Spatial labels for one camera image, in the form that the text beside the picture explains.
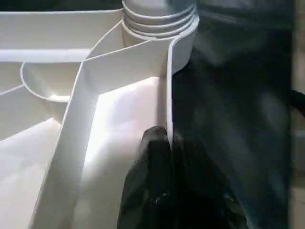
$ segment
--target white molded plastic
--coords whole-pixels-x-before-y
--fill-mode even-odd
[[[196,0],[123,0],[124,8],[146,17],[183,14],[196,4]]]
[[[122,12],[0,13],[3,228],[115,227],[143,132],[161,125],[171,141],[172,74],[198,16],[157,39]]]

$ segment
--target white plastic surface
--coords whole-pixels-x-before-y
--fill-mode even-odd
[[[151,17],[183,14],[195,4],[196,0],[123,0],[124,8]]]
[[[60,124],[24,86],[0,95],[0,224],[30,222]]]
[[[129,25],[129,27],[132,27],[136,30],[147,32],[147,33],[161,33],[161,32],[169,32],[174,31],[183,25],[185,25],[187,22],[189,22],[192,19],[193,13],[195,12],[196,8],[193,9],[193,12],[190,14],[185,15],[181,19],[171,22],[168,24],[161,24],[161,25],[146,25],[141,24],[138,22],[133,21],[128,16],[125,16],[124,19],[126,23]]]
[[[183,11],[172,14],[172,15],[166,15],[166,16],[148,16],[148,15],[142,15],[138,14],[131,9],[128,8],[128,6],[123,1],[123,7],[125,11],[125,15],[129,17],[131,20],[145,25],[163,25],[163,24],[169,24],[173,23],[175,21],[179,21],[182,18],[185,18],[186,15],[190,14],[193,9],[196,7],[195,5],[191,5],[190,7],[184,9]]]
[[[291,138],[294,176],[291,198],[291,228],[303,229],[305,220],[305,119],[295,109],[291,111]]]
[[[21,63],[18,62],[0,62],[0,94],[22,85],[20,67]]]
[[[167,39],[136,35],[122,10],[1,18],[1,226],[115,228],[143,132],[161,125],[171,139],[171,77],[198,18]]]
[[[171,36],[176,36],[179,33],[181,33],[182,31],[186,30],[188,27],[190,27],[190,25],[193,23],[195,16],[192,15],[191,18],[186,21],[185,24],[181,24],[178,28],[174,29],[174,30],[170,30],[171,28],[168,28],[166,32],[143,32],[141,30],[137,30],[135,28],[133,28],[132,30],[142,36],[147,36],[147,37],[157,37],[157,38],[165,38],[165,37],[171,37]]]
[[[0,62],[81,62],[122,13],[0,12]]]

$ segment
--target plastic partition wall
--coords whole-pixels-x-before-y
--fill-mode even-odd
[[[180,9],[0,13],[3,228],[115,228],[144,130],[172,139],[172,75],[199,23]]]

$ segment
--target white plastic tray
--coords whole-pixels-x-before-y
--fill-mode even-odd
[[[115,228],[145,129],[171,141],[178,36],[142,37],[123,10],[0,13],[0,225]]]

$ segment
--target plastic compartment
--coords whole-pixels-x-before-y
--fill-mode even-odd
[[[164,126],[171,142],[172,74],[187,64],[197,25],[81,64],[31,229],[115,228],[144,130]]]
[[[24,63],[20,74],[27,89],[42,99],[68,102],[81,63]]]
[[[179,33],[183,32],[186,30],[188,27],[193,24],[195,16],[193,15],[190,20],[184,25],[182,25],[180,28],[172,30],[172,31],[167,31],[167,32],[159,32],[159,33],[153,33],[153,32],[143,32],[140,30],[132,29],[135,33],[146,36],[146,37],[157,37],[157,38],[165,38],[165,37],[171,37],[171,36],[176,36]]]
[[[1,12],[0,62],[81,62],[122,13]]]
[[[30,222],[61,125],[24,86],[0,95],[0,107],[0,224],[22,229]]]
[[[139,17],[179,17],[196,4],[195,0],[123,0],[123,6],[128,12]]]
[[[18,62],[0,62],[0,95],[22,85],[20,67],[21,63]]]
[[[294,73],[292,78],[292,88],[299,92],[305,93],[305,51],[303,51],[299,45],[294,52],[293,60]]]

